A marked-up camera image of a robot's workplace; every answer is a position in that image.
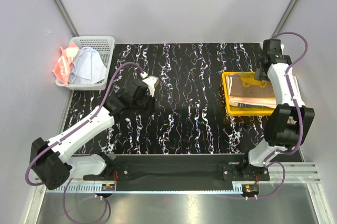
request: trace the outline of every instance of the reflective metal surface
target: reflective metal surface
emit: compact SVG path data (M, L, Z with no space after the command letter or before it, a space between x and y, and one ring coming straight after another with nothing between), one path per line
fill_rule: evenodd
M263 184L261 194L273 189ZM88 195L67 194L67 208L72 209ZM285 184L278 194L263 200L245 201L234 195L115 194L108 201L111 215L102 223L318 223L303 184ZM74 208L70 216L88 223L96 220L103 210L103 202L90 199ZM63 214L62 194L46 193L37 223L71 223Z

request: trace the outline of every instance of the orange cloth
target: orange cloth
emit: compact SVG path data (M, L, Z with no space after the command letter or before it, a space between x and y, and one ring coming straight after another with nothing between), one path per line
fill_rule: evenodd
M70 46L66 49L60 47L62 51L61 57L57 60L54 68L53 73L61 82L65 85L68 84L69 76L71 69L73 67L72 62L78 52L80 50L74 42L70 44Z

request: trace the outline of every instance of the perforated basket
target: perforated basket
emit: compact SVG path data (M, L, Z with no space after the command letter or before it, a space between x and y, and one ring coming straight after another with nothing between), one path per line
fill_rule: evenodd
M79 48L85 46L92 47L94 50L98 51L104 66L106 67L106 74L104 80L99 81L95 84L63 84L59 79L56 78L55 83L57 86L63 86L73 91L102 91L106 88L107 78L109 75L109 69L112 60L112 53L115 47L115 39L109 36L80 36L72 38L70 43L74 42Z

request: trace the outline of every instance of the black marble tabletop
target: black marble tabletop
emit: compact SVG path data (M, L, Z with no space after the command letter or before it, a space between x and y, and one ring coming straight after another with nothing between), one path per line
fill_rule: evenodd
M156 111L151 118L136 116L120 121L77 153L246 152L263 138L262 125L267 118L226 115L221 74L254 71L260 55L259 43L116 45L111 73L124 62L136 62L149 75L159 77ZM140 71L125 68L111 92L134 77L140 79ZM99 105L104 93L75 91L65 129Z

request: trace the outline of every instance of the gray wall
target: gray wall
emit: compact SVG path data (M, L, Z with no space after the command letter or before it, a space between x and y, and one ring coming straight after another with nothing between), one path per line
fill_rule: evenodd
M63 0L80 35L117 43L260 42L290 0Z
M52 0L0 0L0 223L23 223L32 141L56 134L68 91L54 83L59 46L71 38Z
M306 105L315 109L315 119L303 149L314 161L337 221L337 0L299 0L283 31L299 32L308 39L307 56L294 67ZM285 54L293 60L303 52L296 37L281 36Z

